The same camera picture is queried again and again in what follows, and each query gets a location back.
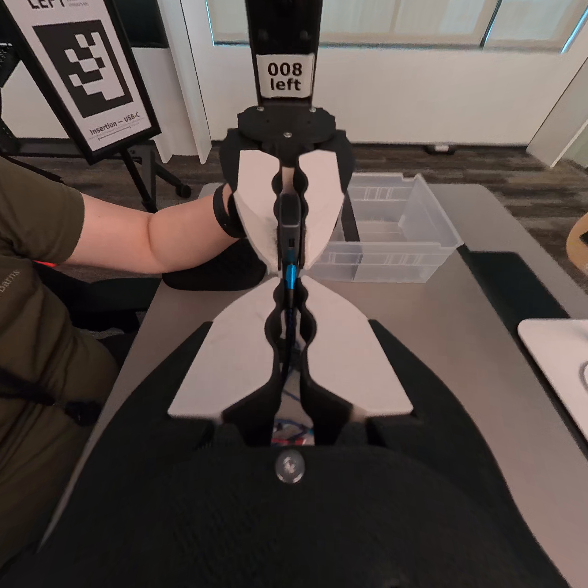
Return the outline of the grey usb hub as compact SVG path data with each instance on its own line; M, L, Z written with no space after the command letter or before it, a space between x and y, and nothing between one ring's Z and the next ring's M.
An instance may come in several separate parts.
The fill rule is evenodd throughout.
M297 194L281 194L277 201L277 241L281 259L297 264L302 240L302 205Z

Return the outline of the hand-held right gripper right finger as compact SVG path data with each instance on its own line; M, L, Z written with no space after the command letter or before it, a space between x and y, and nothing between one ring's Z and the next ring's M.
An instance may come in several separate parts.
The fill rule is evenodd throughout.
M413 405L368 318L311 277L299 279L300 399L314 423L406 416Z

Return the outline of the frosted glass window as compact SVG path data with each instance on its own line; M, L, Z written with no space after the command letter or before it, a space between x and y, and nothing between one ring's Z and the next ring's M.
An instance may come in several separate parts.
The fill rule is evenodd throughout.
M587 1L323 1L324 46L567 52Z

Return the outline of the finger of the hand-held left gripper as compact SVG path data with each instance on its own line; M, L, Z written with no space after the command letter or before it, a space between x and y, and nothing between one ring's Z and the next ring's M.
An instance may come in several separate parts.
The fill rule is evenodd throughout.
M299 158L299 167L307 180L303 196L306 204L303 268L310 270L329 243L344 195L333 151L305 153Z
M236 208L249 243L268 271L278 271L276 194L272 182L280 171L279 160L268 153L239 153L238 183L233 193Z

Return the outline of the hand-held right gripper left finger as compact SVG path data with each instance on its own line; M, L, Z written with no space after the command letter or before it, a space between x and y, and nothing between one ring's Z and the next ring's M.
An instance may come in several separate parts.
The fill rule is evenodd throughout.
M220 421L222 413L265 385L274 352L265 325L275 309L272 277L232 302L213 320L168 414Z

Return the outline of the wood-backed screen white stand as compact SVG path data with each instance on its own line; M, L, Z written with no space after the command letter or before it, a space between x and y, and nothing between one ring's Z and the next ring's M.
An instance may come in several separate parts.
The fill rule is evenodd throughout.
M517 334L587 441L587 320L528 318Z

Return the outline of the black framed marker sign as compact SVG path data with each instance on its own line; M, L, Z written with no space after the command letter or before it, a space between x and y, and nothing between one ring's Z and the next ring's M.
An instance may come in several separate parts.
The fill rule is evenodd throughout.
M1 121L1 157L121 159L148 212L156 178L182 199L191 188L156 162L160 134L148 90L114 1L1 1L1 86L23 63L69 137L34 152Z

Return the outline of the black foam pad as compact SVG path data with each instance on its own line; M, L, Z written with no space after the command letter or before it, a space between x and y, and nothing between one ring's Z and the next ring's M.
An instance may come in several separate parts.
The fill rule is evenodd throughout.
M235 292L254 288L266 273L249 241L241 239L195 268L164 273L162 280L176 290Z

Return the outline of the clear plastic bin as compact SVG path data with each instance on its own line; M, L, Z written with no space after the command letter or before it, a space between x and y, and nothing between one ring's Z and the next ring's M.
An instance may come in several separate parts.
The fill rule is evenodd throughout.
M348 186L360 242L346 242L341 215L308 274L316 280L425 283L464 244L420 173L356 172Z

